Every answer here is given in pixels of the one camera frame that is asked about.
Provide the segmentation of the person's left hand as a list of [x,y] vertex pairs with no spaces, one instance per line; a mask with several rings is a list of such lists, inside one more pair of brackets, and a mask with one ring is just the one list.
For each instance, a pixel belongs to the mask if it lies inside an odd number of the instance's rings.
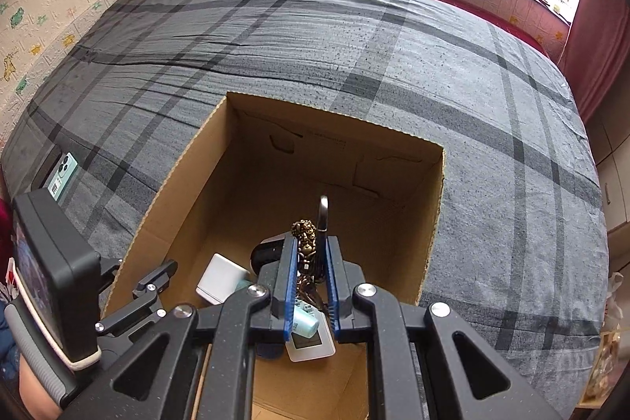
[[52,400],[24,361],[19,364],[19,394],[33,419],[56,420],[62,414],[62,409]]

